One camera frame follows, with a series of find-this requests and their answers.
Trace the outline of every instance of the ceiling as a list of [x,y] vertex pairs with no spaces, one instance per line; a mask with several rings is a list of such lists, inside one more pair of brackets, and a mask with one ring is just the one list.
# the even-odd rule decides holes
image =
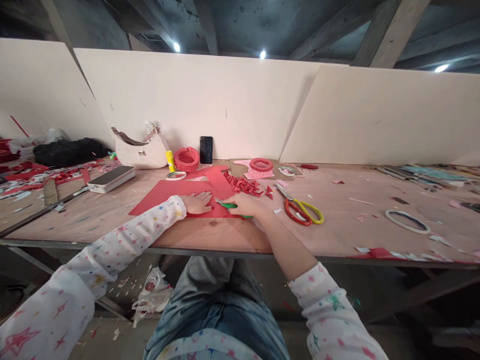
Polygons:
[[[51,10],[39,4],[58,5],[60,1],[2,1],[0,35],[58,40],[52,29],[55,26],[50,24]],[[272,59],[426,71],[449,64],[447,72],[480,73],[480,1],[476,0],[70,2],[89,10],[89,18],[98,16],[100,22],[106,22],[109,17],[119,29],[158,52],[173,52],[173,44],[178,43],[180,52],[190,54],[258,57],[265,50],[266,57]],[[68,11],[65,4],[59,6],[61,16]],[[100,5],[107,11],[100,12]],[[403,6],[411,10],[405,11],[405,17],[417,11],[418,18],[402,22],[399,16]],[[68,13],[68,22],[76,13]],[[94,26],[92,21],[83,24]],[[394,54],[381,50],[380,42],[389,36],[393,36],[390,43],[395,41]],[[72,43],[74,47],[88,47],[85,42]]]

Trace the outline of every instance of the sleeve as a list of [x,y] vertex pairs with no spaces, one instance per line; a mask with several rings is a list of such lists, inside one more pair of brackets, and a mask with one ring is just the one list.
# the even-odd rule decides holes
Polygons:
[[0,359],[68,359],[107,284],[186,215],[182,199],[171,196],[59,267],[0,327]]
[[319,262],[288,283],[303,308],[310,330],[307,346],[314,359],[387,360],[379,343],[370,336],[349,300]]

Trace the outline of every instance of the hand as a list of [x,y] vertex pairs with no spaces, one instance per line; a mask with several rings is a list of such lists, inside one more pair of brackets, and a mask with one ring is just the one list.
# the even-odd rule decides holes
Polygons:
[[256,197],[247,195],[243,192],[223,200],[222,203],[237,204],[237,208],[228,209],[230,214],[233,215],[257,217],[258,215],[269,211],[269,209],[265,205],[263,205]]
[[186,207],[186,212],[190,214],[204,214],[212,211],[213,206],[205,206],[212,198],[211,191],[204,191],[196,195],[194,192],[190,196],[180,196]]

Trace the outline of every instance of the jeans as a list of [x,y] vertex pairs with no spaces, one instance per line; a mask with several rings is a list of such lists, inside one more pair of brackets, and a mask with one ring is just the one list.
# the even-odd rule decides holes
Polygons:
[[280,328],[243,259],[190,258],[143,360],[155,360],[172,341],[207,328],[236,338],[263,360],[290,359]]

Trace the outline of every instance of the glue stick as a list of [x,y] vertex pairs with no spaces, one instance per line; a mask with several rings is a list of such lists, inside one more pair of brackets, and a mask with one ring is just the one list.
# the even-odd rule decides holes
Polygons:
[[177,171],[175,169],[175,165],[174,165],[174,154],[172,153],[171,150],[167,150],[165,152],[165,156],[166,156],[166,162],[168,163],[168,168],[170,169],[170,172],[173,173],[175,171]]

